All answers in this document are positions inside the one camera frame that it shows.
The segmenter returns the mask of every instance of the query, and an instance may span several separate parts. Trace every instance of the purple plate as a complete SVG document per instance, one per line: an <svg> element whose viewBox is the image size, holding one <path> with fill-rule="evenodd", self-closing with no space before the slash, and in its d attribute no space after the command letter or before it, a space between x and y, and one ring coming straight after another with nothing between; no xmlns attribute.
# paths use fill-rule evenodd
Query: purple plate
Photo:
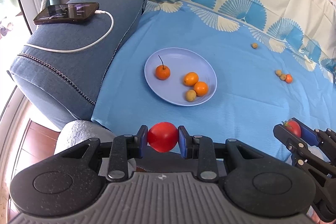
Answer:
<svg viewBox="0 0 336 224"><path fill-rule="evenodd" d="M164 65L170 68L170 77L166 80L155 77L156 67L162 65L159 55ZM193 87L185 86L182 82L184 76L192 71L198 74L199 81L207 83L209 91L205 96L188 102L185 93ZM203 104L217 88L217 77L211 65L202 56L184 48L164 48L153 53L146 61L144 72L149 87L163 100L178 106Z"/></svg>

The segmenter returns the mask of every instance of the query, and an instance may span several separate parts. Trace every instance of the metal pin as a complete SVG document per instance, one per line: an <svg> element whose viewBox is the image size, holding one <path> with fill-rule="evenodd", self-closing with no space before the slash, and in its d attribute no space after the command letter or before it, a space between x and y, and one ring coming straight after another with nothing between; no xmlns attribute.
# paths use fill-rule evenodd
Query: metal pin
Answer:
<svg viewBox="0 0 336 224"><path fill-rule="evenodd" d="M121 179L125 176L125 173L121 170L113 170L109 172L110 179Z"/></svg>
<svg viewBox="0 0 336 224"><path fill-rule="evenodd" d="M216 177L217 177L217 174L215 172L212 172L212 171L203 171L201 173L201 178L202 179L212 180L212 179L215 179Z"/></svg>

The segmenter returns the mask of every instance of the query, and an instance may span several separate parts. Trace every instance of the plate rim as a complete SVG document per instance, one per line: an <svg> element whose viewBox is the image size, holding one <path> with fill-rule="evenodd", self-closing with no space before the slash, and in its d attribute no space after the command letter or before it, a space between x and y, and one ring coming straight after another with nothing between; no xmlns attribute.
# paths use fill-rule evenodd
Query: plate rim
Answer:
<svg viewBox="0 0 336 224"><path fill-rule="evenodd" d="M159 94L157 94L157 93L155 92L155 90L153 90L153 88L152 88L152 86L149 84L148 79L147 79L147 76L146 76L146 67L147 67L148 60L149 60L154 54L156 54L157 52L160 52L160 51L163 51L163 50L168 50L168 49L179 49L179 50L184 50L184 51L192 52L193 54L196 54L196 55L198 55L200 58L202 58L202 59L209 65L209 67L212 69L212 71L213 71L213 73L214 73L214 75L215 75L216 85L215 85L215 89L214 89L213 93L211 94L211 96L210 96L208 99L206 99L206 100L203 101L203 102L197 103L197 104L191 104L191 105L178 104L178 103L174 103L174 102L171 102L171 101L169 101L169 100L166 100L166 99L162 98ZM209 100L212 98L212 96L215 94L216 90L217 90L217 75L216 75L216 72L215 72L215 70L213 69L213 67L210 65L210 63L209 63L204 57L202 57L202 56L199 55L198 53L193 52L193 51L191 51L191 50L188 50L188 49L186 49L186 48L168 47L168 48L162 48L162 49L160 49L160 50L157 50L156 52L152 53L152 54L147 58L146 63L145 63L145 66L144 66L143 73L144 73L144 75L145 75L145 79L146 79L147 85L150 87L150 89L151 89L157 96L159 96L162 100L164 100L164 101L166 101L166 102L169 102L169 103L171 103L171 104L173 104L173 105L176 105L176 106L197 106L197 105L201 105L201 104L203 104L203 103L209 101Z"/></svg>

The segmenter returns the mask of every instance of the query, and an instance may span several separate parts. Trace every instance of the charging cable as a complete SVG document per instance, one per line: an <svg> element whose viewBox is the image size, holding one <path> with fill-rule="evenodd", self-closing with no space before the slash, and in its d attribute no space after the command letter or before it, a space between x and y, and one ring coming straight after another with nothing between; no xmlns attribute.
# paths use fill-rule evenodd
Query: charging cable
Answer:
<svg viewBox="0 0 336 224"><path fill-rule="evenodd" d="M75 50L54 50L52 48L43 48L43 47L36 46L36 45L33 45L33 44L24 44L24 46L38 48L40 50L47 51L47 52L60 52L60 53L71 53L71 52L79 52L79 51L82 51L82 50L86 50L87 48L90 48L93 45L96 45L98 42L102 41L112 31L113 25L114 25L113 16L109 12L107 12L107 11L101 11L101 10L96 10L94 13L95 14L107 14L107 15L109 15L110 18L111 18L111 27L109 28L109 30L101 38L99 38L97 41L91 43L90 45L87 45L87 46L82 47L82 48L77 48Z"/></svg>

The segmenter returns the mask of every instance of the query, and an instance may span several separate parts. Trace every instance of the gray ribbed panel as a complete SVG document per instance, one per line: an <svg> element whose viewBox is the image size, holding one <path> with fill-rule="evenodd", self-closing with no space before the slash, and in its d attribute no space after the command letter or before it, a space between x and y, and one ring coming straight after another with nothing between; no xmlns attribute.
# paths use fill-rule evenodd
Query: gray ribbed panel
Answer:
<svg viewBox="0 0 336 224"><path fill-rule="evenodd" d="M191 173L135 172L126 182L110 183L98 201L80 213L52 219L20 214L11 223L308 224L312 222L305 215L286 219L251 216L232 206L216 184L197 181Z"/></svg>

